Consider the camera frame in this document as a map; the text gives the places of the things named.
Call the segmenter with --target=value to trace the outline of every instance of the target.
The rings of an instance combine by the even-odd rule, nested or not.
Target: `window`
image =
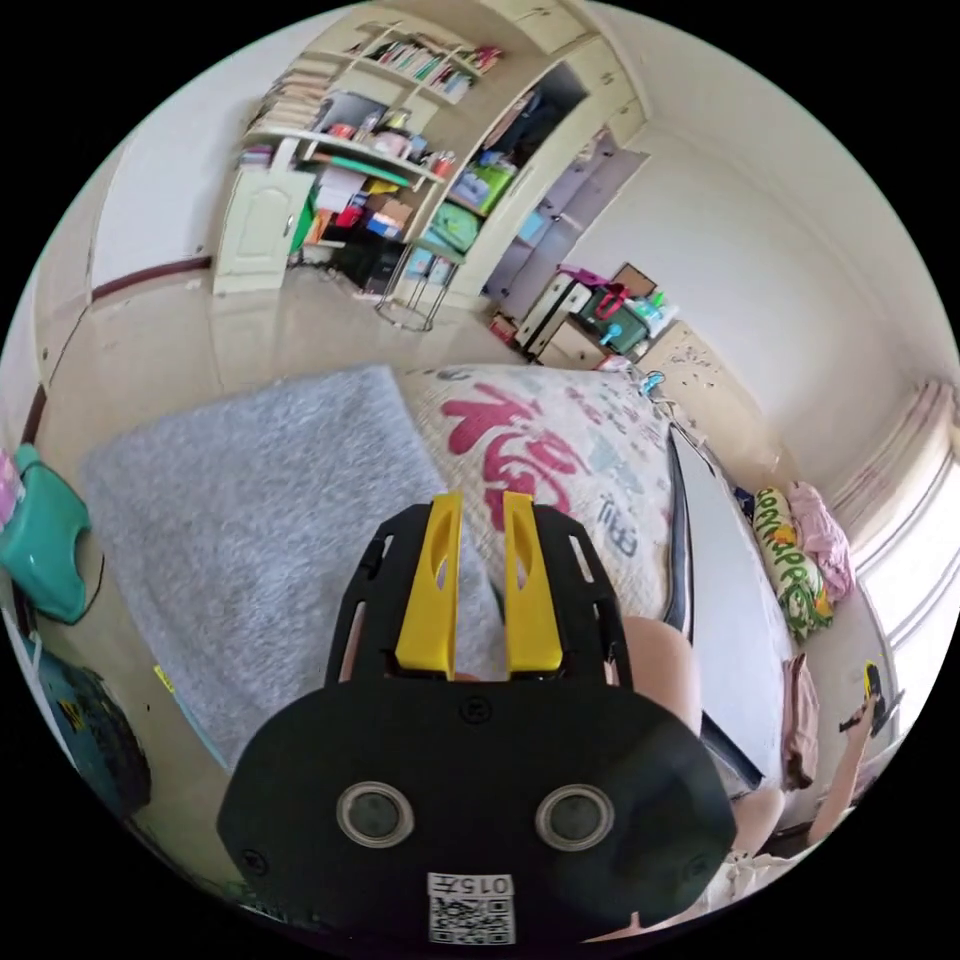
[[[893,650],[897,683],[904,691],[900,705],[900,731],[905,733],[923,709],[957,626],[960,611],[960,576],[954,574],[948,589],[917,626]]]
[[[860,583],[893,651],[905,733],[933,689],[960,613],[960,463],[947,461]]]

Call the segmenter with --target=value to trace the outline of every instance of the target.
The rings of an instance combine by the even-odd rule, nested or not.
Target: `person's leg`
[[[737,822],[733,849],[751,857],[770,839],[783,816],[786,797],[779,787],[762,787],[738,797],[731,804]]]
[[[697,736],[703,708],[700,672],[687,638],[666,623],[624,617],[633,689],[678,716]],[[616,671],[609,677],[616,683]]]

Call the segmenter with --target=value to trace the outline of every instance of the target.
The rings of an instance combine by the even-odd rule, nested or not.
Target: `green patterned pillow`
[[[787,626],[798,640],[833,623],[833,608],[816,561],[797,545],[787,498],[774,487],[755,499],[753,532]]]

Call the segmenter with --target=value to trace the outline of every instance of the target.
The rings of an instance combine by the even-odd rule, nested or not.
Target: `tiled floor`
[[[78,467],[94,447],[226,394],[362,363],[516,362],[470,314],[444,311],[429,334],[399,330],[311,269],[291,271],[278,295],[217,298],[206,274],[181,276],[106,298],[81,321],[57,369],[37,446],[82,494]],[[95,543],[82,548],[79,562],[93,585]],[[154,673],[109,570],[79,624],[42,620],[39,631],[52,652],[106,679],[140,737],[153,774],[153,801],[140,825],[198,878],[217,887],[239,879],[214,829],[226,774]]]

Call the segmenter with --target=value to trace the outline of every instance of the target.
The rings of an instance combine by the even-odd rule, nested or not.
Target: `bedspread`
[[[585,527],[628,616],[668,602],[668,421],[623,373],[460,366],[397,382],[494,583],[504,582],[503,492]]]

